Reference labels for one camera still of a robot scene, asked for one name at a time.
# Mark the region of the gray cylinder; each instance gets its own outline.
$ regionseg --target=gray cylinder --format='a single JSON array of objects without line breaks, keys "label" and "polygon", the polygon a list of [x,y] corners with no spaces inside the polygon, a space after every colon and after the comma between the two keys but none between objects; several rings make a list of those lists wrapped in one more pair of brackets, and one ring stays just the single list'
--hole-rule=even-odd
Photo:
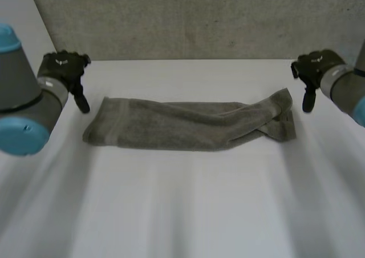
[{"label": "gray cylinder", "polygon": [[0,114],[0,118],[12,116],[31,119],[41,124],[51,134],[61,112],[62,105],[59,99],[52,93],[42,90],[42,98],[38,103],[11,114]]},{"label": "gray cylinder", "polygon": [[331,99],[337,107],[352,116],[354,108],[365,96],[365,78],[348,72],[332,86]]},{"label": "gray cylinder", "polygon": [[11,110],[37,99],[37,79],[23,48],[0,53],[0,111]]}]

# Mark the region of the towel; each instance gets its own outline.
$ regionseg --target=towel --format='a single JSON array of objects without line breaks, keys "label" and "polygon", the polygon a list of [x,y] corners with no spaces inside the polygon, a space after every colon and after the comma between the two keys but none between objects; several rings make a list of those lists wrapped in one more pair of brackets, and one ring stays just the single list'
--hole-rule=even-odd
[{"label": "towel", "polygon": [[83,134],[86,143],[154,150],[220,151],[266,135],[295,138],[287,89],[247,105],[105,97]]}]

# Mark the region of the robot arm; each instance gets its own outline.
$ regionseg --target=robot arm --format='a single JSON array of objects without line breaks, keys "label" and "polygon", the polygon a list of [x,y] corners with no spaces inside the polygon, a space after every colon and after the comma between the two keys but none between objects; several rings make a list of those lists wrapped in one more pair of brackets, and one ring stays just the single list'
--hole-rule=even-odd
[{"label": "robot arm", "polygon": [[365,43],[355,68],[331,50],[301,55],[291,64],[294,78],[306,84],[303,111],[312,112],[315,91],[321,91],[343,112],[365,127]]},{"label": "robot arm", "polygon": [[0,150],[19,156],[39,152],[69,92],[80,111],[88,113],[81,76],[90,63],[87,55],[46,54],[35,77],[13,29],[0,24]]}]

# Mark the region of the concrete wall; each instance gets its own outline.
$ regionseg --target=concrete wall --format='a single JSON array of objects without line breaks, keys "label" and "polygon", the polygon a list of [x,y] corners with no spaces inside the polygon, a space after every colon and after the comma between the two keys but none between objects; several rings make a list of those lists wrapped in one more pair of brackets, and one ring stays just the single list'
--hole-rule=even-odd
[{"label": "concrete wall", "polygon": [[92,59],[296,58],[353,62],[365,0],[35,0],[57,49]]}]

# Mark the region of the white surface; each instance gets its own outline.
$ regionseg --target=white surface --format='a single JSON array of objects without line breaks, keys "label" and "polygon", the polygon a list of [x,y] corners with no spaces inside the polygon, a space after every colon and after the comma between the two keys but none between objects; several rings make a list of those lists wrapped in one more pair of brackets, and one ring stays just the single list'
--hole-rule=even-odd
[{"label": "white surface", "polygon": [[[0,156],[0,253],[363,257],[365,155],[357,139],[364,139],[365,130],[323,95],[314,113],[301,113],[303,85],[292,79],[289,64],[92,63],[83,79],[92,112],[82,115],[69,100],[40,154]],[[81,141],[105,95],[254,103],[283,87],[294,99],[293,142],[260,138],[209,153],[90,147]]]}]

